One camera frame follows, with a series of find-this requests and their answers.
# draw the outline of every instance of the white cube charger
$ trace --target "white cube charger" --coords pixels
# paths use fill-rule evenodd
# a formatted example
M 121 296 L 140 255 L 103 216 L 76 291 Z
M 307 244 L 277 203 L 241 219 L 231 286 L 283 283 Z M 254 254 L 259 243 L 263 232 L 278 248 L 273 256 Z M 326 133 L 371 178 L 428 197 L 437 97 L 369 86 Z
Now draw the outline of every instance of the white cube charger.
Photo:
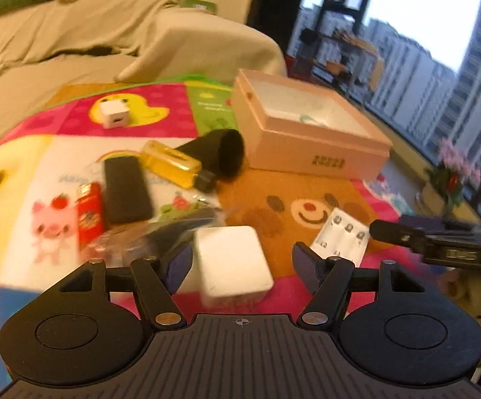
M 256 303 L 273 278 L 256 231 L 251 226 L 217 226 L 196 231 L 194 248 L 207 308 Z
M 104 129 L 125 127 L 130 123 L 130 110 L 123 100 L 100 102 L 100 112 Z

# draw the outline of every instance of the pink flower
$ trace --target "pink flower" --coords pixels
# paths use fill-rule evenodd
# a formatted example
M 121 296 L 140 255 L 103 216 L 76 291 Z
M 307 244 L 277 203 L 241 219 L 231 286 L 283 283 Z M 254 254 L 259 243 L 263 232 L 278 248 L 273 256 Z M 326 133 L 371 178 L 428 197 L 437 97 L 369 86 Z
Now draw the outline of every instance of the pink flower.
M 438 160 L 440 162 L 445 162 L 449 157 L 451 157 L 451 154 L 447 152 L 447 150 L 444 150 L 444 149 L 440 150 L 440 153 L 438 154 Z
M 480 185 L 480 169 L 475 166 L 473 168 L 473 172 L 471 173 L 470 180 L 473 183 L 474 186 Z
M 465 177 L 469 177 L 473 173 L 473 168 L 470 163 L 464 162 L 462 164 L 462 175 Z
M 452 157 L 445 157 L 441 160 L 445 168 L 452 168 Z
M 452 144 L 452 141 L 450 139 L 447 139 L 447 138 L 442 138 L 442 140 L 440 141 L 440 148 L 445 148 L 447 150 L 454 150 L 454 146 Z
M 450 160 L 450 166 L 448 168 L 453 171 L 460 172 L 463 166 L 464 160 L 459 155 L 454 155 Z

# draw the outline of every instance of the pink wooden box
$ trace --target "pink wooden box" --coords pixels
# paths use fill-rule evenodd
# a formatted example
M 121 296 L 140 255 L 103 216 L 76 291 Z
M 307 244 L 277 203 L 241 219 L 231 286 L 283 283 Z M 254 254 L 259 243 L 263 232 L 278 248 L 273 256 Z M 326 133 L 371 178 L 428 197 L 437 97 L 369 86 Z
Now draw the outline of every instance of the pink wooden box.
M 232 107 L 252 168 L 374 179 L 390 140 L 333 90 L 240 70 Z

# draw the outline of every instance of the plastic bag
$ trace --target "plastic bag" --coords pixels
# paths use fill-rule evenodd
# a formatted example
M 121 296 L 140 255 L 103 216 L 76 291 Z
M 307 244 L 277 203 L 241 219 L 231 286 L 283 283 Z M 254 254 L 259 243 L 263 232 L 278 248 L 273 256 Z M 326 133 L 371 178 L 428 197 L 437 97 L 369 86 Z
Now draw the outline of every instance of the plastic bag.
M 103 259 L 108 267 L 130 265 L 146 256 L 161 259 L 183 241 L 192 239 L 193 231 L 204 226 L 224 226 L 225 213 L 205 203 L 186 215 L 161 222 L 141 222 L 109 230 L 88 244 L 80 253 L 82 262 Z

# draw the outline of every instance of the yellow bottle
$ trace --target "yellow bottle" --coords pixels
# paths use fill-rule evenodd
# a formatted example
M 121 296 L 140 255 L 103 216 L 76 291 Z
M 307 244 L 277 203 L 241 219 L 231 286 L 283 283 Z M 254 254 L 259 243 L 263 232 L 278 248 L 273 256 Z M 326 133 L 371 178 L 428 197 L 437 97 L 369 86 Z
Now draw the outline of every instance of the yellow bottle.
M 173 183 L 190 189 L 195 187 L 202 192 L 215 188 L 216 177 L 202 169 L 202 163 L 178 150 L 157 141 L 148 141 L 141 151 L 144 168 L 166 178 Z

